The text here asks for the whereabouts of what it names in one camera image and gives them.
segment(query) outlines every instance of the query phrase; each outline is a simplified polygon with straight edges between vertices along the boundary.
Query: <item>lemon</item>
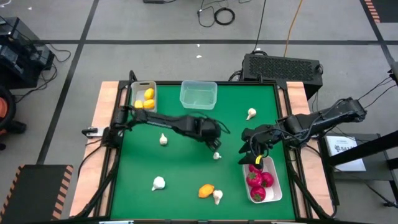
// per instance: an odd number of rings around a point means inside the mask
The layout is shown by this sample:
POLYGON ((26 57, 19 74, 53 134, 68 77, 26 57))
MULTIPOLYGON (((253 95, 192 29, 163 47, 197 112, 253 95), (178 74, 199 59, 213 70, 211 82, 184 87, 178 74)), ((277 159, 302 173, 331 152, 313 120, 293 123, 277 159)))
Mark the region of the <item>lemon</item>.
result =
POLYGON ((135 107, 135 109, 142 109, 144 107, 144 105, 142 104, 141 100, 136 100, 134 102, 134 107, 135 107))
POLYGON ((146 100, 144 102, 145 109, 154 109, 155 108, 155 101, 154 100, 146 100))
POLYGON ((155 95, 155 90, 153 88, 147 89, 144 93, 145 100, 153 99, 154 95, 155 95))

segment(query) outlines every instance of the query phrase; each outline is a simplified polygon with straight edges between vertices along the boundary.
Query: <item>wooden table frame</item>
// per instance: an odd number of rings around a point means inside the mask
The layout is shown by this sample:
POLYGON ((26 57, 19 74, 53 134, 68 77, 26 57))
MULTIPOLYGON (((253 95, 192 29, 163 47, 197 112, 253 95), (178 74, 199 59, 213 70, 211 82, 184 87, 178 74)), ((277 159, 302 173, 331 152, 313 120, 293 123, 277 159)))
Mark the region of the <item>wooden table frame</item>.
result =
MULTIPOLYGON (((115 109, 115 103, 121 102, 123 105, 126 97, 126 90, 124 90, 119 96, 117 96, 118 90, 123 87, 119 82, 103 82, 99 91, 98 101, 94 113, 92 126, 106 127, 109 126, 112 115, 115 109)), ((282 115, 287 116, 289 114, 308 114, 309 108, 307 103, 307 97, 305 95, 303 83, 301 82, 288 82, 287 91, 279 90, 279 101, 282 109, 282 115)), ((97 139, 89 139, 88 143, 96 141, 97 139)), ((99 146, 99 142, 91 144, 86 147, 85 155, 87 156, 90 152, 99 146)), ((311 140, 309 145, 318 149, 317 142, 311 140)), ((78 179, 75 196, 73 198, 72 208, 70 210, 70 216, 76 215, 80 212, 87 202, 91 199, 95 191, 99 187, 100 181, 105 177, 107 172, 103 172, 105 161, 109 161, 109 164, 105 164, 108 172, 113 163, 113 157, 115 150, 106 149, 102 147, 97 153, 93 154, 89 160, 86 161, 85 165, 81 168, 80 178, 78 179)), ((300 174, 304 173, 305 183, 307 189, 312 193, 316 201, 322 206, 327 214, 333 213, 333 207, 331 204, 330 194, 328 185, 326 182, 325 173, 323 171, 322 160, 314 152, 310 150, 302 150, 301 160, 298 160, 298 164, 294 163, 295 170, 300 174)), ((94 213, 99 216, 106 215, 109 211, 108 201, 109 194, 113 192, 111 189, 113 185, 109 184, 105 190, 101 205, 96 206, 94 213)), ((296 217, 300 218, 316 218, 316 214, 312 211, 308 203, 303 199, 301 191, 295 186, 296 191, 292 193, 293 203, 298 205, 298 211, 296 211, 296 217)))

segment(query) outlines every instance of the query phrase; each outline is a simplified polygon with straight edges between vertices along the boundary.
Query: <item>orange striped tape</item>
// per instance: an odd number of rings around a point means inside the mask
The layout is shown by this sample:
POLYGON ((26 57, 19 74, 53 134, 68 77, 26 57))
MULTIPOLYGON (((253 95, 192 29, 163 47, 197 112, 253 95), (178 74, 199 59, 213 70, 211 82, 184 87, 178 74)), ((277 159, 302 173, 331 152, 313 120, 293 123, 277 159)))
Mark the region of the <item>orange striped tape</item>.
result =
POLYGON ((67 196, 69 183, 72 179, 72 166, 66 166, 65 172, 63 173, 61 187, 57 196, 57 201, 54 205, 54 211, 52 212, 52 220, 59 220, 61 218, 62 210, 63 210, 63 203, 65 202, 65 197, 67 196))
POLYGON ((372 18, 376 23, 380 23, 380 17, 377 13, 376 9, 373 6, 372 0, 365 0, 366 5, 368 6, 369 11, 371 12, 372 18))
POLYGON ((18 177, 19 177, 19 174, 21 173, 22 168, 24 168, 24 165, 18 167, 18 170, 17 170, 17 172, 15 174, 15 178, 14 178, 14 180, 12 180, 10 191, 8 192, 7 197, 6 197, 6 201, 4 202, 4 204, 2 205, 2 208, 1 208, 0 223, 2 221, 2 218, 3 218, 4 214, 6 213, 6 208, 8 206, 8 202, 9 202, 9 200, 11 198, 12 192, 14 191, 15 185, 18 182, 18 177))

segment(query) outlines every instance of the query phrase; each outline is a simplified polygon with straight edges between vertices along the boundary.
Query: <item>clear plastic container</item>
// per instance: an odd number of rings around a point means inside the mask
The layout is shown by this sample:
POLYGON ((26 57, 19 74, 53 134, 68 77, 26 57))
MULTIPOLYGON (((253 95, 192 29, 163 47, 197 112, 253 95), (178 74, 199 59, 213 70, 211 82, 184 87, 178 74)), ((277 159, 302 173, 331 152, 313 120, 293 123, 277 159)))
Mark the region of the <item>clear plastic container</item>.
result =
POLYGON ((183 81, 180 101, 184 108, 212 110, 217 102, 217 83, 183 81))

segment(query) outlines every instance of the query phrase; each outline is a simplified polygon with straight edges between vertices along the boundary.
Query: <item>green tablecloth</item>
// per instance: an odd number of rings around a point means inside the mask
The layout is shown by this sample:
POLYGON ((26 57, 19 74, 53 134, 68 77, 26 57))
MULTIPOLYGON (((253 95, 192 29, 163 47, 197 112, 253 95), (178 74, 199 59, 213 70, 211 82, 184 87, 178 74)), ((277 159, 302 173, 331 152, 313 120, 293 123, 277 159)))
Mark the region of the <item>green tablecloth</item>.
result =
MULTIPOLYGON (((180 116, 194 110, 183 108, 179 85, 157 85, 157 112, 180 116)), ((222 159, 204 143, 183 137, 172 130, 137 125, 126 131, 111 209, 112 219, 181 219, 181 220, 294 220, 292 198, 281 144, 270 151, 278 174, 283 197, 277 202, 252 203, 247 196, 238 154, 243 145, 244 128, 274 124, 277 116, 272 86, 218 85, 217 104, 201 111, 222 121, 231 134, 221 134, 222 159), (246 121, 249 108, 257 116, 246 121), (169 143, 159 144, 161 133, 169 143), (155 177, 166 181, 163 190, 151 191, 155 177), (219 205, 213 197, 198 198, 198 190, 212 184, 223 191, 219 205)))

